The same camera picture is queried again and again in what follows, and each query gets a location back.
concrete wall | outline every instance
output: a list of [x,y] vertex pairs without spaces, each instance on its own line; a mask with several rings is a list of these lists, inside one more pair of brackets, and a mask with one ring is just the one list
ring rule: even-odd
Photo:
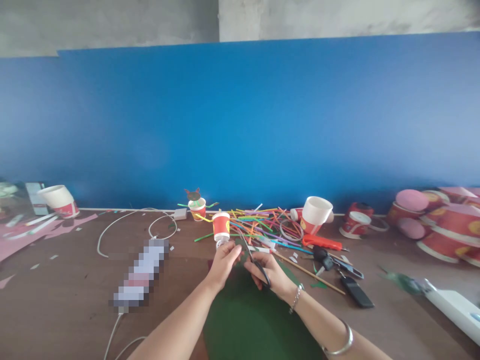
[[479,0],[219,0],[220,41],[480,30]]
[[0,57],[218,41],[218,0],[0,1]]

green felt sheet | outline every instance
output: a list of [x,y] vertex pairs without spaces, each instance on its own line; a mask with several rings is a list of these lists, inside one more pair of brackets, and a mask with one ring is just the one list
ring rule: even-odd
[[[293,273],[279,262],[297,285]],[[300,317],[271,290],[259,291],[238,265],[216,296],[203,328],[209,360],[326,359]]]

black scissors handle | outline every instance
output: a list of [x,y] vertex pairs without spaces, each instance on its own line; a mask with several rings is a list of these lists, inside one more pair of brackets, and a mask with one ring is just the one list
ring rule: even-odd
[[251,259],[253,263],[256,265],[256,267],[260,270],[261,274],[265,278],[266,282],[260,279],[261,283],[263,284],[263,287],[266,289],[270,289],[272,287],[272,284],[270,283],[270,279],[267,276],[267,273],[265,272],[265,269],[262,267],[262,265],[255,259]]

hand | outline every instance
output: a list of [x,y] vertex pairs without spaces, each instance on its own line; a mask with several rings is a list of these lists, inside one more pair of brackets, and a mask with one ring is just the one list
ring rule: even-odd
[[242,247],[235,246],[235,241],[229,241],[216,250],[210,272],[204,280],[216,293],[224,288],[232,267],[240,261],[241,252]]
[[[291,297],[295,298],[297,293],[297,286],[292,280],[284,273],[280,265],[275,261],[275,258],[271,254],[264,252],[253,252],[252,256],[257,260],[263,269],[265,270],[266,275],[270,279],[271,290],[283,301],[290,303]],[[260,279],[263,279],[263,275],[260,272],[259,268],[255,266],[250,258],[243,264],[245,269],[251,273],[251,277],[255,282],[259,290],[262,290],[262,282]]]

red box cutter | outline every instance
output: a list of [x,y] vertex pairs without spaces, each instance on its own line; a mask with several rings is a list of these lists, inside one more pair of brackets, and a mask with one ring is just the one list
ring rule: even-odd
[[344,248],[341,242],[329,240],[325,237],[315,236],[310,234],[306,234],[301,240],[301,243],[303,244],[303,246],[318,245],[322,248],[327,248],[327,249],[332,249],[337,251],[340,251],[340,250],[350,251],[347,248]]

